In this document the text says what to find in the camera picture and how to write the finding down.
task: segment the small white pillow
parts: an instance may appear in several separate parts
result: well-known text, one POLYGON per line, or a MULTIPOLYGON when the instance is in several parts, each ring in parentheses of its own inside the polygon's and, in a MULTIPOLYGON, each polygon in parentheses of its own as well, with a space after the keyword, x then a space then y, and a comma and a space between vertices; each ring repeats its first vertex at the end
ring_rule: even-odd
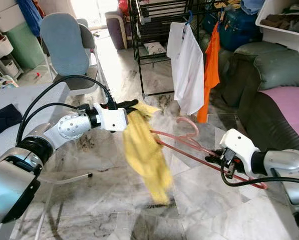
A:
POLYGON ((152 43, 144 43, 144 47, 149 55, 162 54, 166 52, 165 48, 157 41, 152 43))

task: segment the doorway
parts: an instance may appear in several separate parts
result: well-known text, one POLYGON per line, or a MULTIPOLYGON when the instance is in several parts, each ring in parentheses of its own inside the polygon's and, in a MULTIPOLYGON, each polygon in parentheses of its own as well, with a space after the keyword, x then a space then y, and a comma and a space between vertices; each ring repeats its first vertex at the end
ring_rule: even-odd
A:
POLYGON ((90 30, 106 28, 105 13, 117 9, 117 0, 71 0, 76 18, 86 19, 90 30))

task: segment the marble floor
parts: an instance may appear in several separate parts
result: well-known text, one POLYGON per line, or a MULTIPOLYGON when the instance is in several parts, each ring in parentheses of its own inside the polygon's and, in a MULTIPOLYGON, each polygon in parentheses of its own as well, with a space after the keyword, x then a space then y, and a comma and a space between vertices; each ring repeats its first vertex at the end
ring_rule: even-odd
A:
MULTIPOLYGON (((116 51, 108 35, 96 41, 104 73, 117 102, 141 100, 138 66, 132 49, 116 51)), ((39 71, 46 69, 40 66, 39 71)), ((143 68, 145 91, 172 89, 170 63, 143 68)), ((20 86, 32 84, 29 76, 20 86)), ((48 82, 45 74, 35 83, 48 82)), ((77 105, 101 101, 94 93, 68 97, 77 105)), ((180 115, 173 94, 150 96, 147 104, 161 108, 151 124, 156 130, 185 134, 191 128, 176 123, 180 115)), ((218 148, 224 131, 242 130, 236 110, 227 107, 219 90, 211 95, 208 123, 198 124, 203 146, 218 148)), ((205 155, 164 139, 197 156, 205 155)), ((170 149, 163 149, 174 178, 168 193, 170 205, 153 202, 142 179, 126 163, 121 132, 93 129, 79 140, 67 143, 46 164, 44 178, 62 180, 93 173, 92 178, 57 185, 47 209, 42 240, 298 240, 298 229, 279 184, 268 190, 251 186, 229 187, 219 172, 170 149)), ((44 208, 49 183, 42 183, 25 214, 17 220, 12 240, 34 239, 44 208)))

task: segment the cloth hanging on hanger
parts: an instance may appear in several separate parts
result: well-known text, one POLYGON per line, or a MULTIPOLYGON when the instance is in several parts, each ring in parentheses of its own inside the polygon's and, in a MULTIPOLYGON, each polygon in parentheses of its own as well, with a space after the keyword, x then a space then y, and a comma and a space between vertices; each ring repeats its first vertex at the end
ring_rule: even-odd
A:
POLYGON ((218 75, 218 52, 220 50, 218 24, 214 27, 209 46, 206 50, 207 62, 205 67, 205 88, 204 106, 198 111, 197 120, 199 123, 207 122, 210 90, 219 84, 218 75))
POLYGON ((204 59, 190 25, 171 23, 167 56, 171 58, 174 100, 182 113, 194 114, 204 105, 204 59))

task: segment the clothes drying rack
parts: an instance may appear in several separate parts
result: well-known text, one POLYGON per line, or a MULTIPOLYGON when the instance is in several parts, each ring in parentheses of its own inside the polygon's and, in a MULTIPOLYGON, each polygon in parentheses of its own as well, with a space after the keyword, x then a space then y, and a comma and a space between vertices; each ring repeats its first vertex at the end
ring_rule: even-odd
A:
POLYGON ((163 91, 154 93, 145 93, 141 66, 169 61, 166 53, 141 54, 140 47, 145 43, 160 42, 165 45, 168 42, 170 24, 172 22, 188 22, 188 17, 195 17, 196 25, 193 32, 199 40, 199 29, 202 23, 202 15, 207 13, 216 13, 222 9, 214 8, 214 3, 226 2, 226 0, 171 0, 156 2, 150 4, 140 4, 141 0, 128 0, 128 9, 130 14, 132 43, 134 49, 134 59, 138 63, 139 78, 143 98, 153 95, 170 94, 174 91, 163 91))

